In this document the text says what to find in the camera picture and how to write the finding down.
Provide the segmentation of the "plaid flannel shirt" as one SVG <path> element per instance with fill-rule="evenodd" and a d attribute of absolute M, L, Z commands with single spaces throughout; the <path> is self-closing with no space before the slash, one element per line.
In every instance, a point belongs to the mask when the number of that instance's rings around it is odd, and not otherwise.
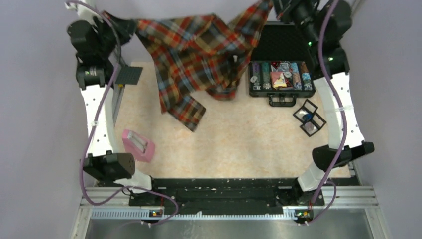
<path fill-rule="evenodd" d="M 272 8 L 272 1 L 259 0 L 230 22 L 216 14 L 138 19 L 136 34 L 154 62 L 161 112 L 195 131 L 206 108 L 193 92 L 232 100 Z"/>

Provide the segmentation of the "blue brooch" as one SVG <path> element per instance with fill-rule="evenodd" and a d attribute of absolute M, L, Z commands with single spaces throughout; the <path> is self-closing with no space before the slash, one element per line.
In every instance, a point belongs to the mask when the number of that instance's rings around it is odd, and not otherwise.
<path fill-rule="evenodd" d="M 308 122 L 308 121 L 310 121 L 312 118 L 313 118 L 313 114 L 304 114 L 303 116 L 302 116 L 302 120 L 304 121 L 304 122 Z"/>

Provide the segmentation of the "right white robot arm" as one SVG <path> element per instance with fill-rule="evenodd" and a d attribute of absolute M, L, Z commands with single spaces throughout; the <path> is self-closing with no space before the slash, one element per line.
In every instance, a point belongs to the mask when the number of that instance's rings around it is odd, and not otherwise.
<path fill-rule="evenodd" d="M 360 131 L 350 92 L 350 67 L 340 40 L 352 25 L 351 5 L 330 0 L 322 8 L 319 1 L 277 0 L 277 19 L 291 22 L 308 43 L 312 57 L 312 82 L 322 100 L 328 126 L 328 144 L 312 151 L 313 162 L 297 178 L 292 199 L 305 205 L 327 181 L 332 169 L 342 167 L 374 152 L 372 142 Z"/>

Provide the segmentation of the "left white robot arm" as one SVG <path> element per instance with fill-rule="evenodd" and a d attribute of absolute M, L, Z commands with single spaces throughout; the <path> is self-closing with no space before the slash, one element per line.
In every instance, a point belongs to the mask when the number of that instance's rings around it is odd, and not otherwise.
<path fill-rule="evenodd" d="M 120 58 L 122 45 L 134 33 L 134 23 L 97 10 L 91 0 L 68 0 L 65 6 L 78 15 L 67 34 L 76 50 L 76 80 L 87 117 L 88 142 L 79 163 L 81 190 L 86 189 L 84 175 L 88 174 L 141 193 L 141 200 L 153 206 L 160 193 L 152 188 L 151 176 L 136 169 L 134 156 L 119 151 L 114 132 L 116 80 L 125 71 L 141 73 L 139 68 L 122 64 Z"/>

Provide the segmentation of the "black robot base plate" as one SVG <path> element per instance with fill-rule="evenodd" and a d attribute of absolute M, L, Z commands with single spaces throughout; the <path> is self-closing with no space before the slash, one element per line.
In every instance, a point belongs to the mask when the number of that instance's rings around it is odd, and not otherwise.
<path fill-rule="evenodd" d="M 153 180 L 149 193 L 132 194 L 130 206 L 157 206 L 165 212 L 179 215 L 264 215 L 282 214 L 283 207 L 307 209 L 310 205 L 322 206 L 324 199 L 318 194 L 314 203 L 314 191 L 304 192 L 293 178 L 223 178 Z"/>

